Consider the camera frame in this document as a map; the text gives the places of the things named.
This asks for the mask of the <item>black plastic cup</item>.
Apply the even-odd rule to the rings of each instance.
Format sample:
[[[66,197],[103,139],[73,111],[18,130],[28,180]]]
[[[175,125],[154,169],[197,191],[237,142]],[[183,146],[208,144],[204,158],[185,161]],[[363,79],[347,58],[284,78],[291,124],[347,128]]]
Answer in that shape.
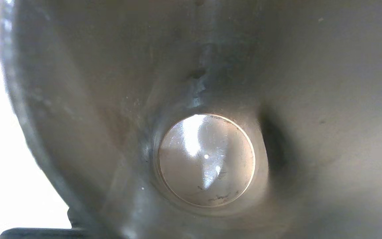
[[[382,239],[382,0],[5,0],[38,166],[90,233]]]

